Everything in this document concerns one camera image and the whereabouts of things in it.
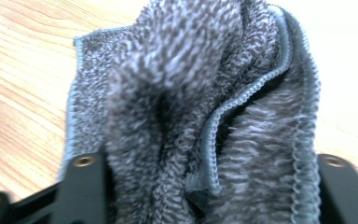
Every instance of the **wooden table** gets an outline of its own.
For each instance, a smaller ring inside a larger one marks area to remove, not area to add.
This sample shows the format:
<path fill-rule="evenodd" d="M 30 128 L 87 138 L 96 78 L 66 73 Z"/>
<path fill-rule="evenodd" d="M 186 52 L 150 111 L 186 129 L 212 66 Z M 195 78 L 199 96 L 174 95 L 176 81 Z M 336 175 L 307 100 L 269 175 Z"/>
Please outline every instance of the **wooden table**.
<path fill-rule="evenodd" d="M 131 24 L 145 3 L 0 0 L 0 190 L 10 192 L 15 201 L 55 181 L 67 93 L 76 74 L 73 37 Z M 317 34 L 310 37 L 314 46 L 324 49 Z M 326 41 L 332 44 L 334 39 Z M 334 49 L 325 50 L 332 58 Z M 321 64 L 321 75 L 327 76 L 326 63 Z M 351 84 L 345 80 L 335 88 L 334 75 L 322 77 L 326 84 L 315 144 L 318 151 L 334 153 L 358 167 L 358 102 L 351 106 L 353 102 L 335 98 Z"/>

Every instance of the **wood grain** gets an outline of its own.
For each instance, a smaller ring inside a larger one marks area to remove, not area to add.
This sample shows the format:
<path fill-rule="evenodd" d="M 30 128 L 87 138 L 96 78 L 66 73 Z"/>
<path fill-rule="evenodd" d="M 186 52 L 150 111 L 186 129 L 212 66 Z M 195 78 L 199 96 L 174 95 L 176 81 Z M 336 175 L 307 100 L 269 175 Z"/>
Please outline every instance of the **wood grain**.
<path fill-rule="evenodd" d="M 73 37 L 131 24 L 145 4 L 0 0 L 0 190 L 14 201 L 55 182 L 67 93 L 76 74 Z M 332 103 L 333 96 L 322 94 L 316 147 L 358 167 L 358 109 Z M 346 113 L 337 114 L 344 107 Z"/>

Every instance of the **gray microfiber cloth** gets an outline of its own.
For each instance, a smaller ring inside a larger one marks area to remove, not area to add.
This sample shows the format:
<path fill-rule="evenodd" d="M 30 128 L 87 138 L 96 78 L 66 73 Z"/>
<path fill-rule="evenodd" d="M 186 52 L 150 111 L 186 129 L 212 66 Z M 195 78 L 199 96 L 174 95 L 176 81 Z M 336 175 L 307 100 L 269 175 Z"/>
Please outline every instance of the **gray microfiber cloth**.
<path fill-rule="evenodd" d="M 290 13 L 152 0 L 75 44 L 62 172 L 106 143 L 112 222 L 318 223 L 319 81 Z"/>

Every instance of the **towel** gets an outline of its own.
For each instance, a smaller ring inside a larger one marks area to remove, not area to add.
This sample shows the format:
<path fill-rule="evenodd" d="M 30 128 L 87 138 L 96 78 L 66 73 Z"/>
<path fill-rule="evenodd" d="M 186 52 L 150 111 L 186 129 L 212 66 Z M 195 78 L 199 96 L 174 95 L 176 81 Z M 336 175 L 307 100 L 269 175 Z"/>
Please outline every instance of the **towel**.
<path fill-rule="evenodd" d="M 106 143 L 112 223 L 318 223 L 320 84 L 263 0 L 152 0 L 75 38 L 66 162 Z"/>

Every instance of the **textured fabric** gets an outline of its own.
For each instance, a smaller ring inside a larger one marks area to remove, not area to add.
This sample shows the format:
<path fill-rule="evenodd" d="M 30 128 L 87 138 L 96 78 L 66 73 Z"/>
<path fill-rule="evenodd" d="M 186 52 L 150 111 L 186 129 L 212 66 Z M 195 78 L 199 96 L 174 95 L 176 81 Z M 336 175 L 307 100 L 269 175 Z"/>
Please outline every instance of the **textured fabric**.
<path fill-rule="evenodd" d="M 75 43 L 62 167 L 107 142 L 113 221 L 318 222 L 319 82 L 289 13 L 152 1 Z"/>

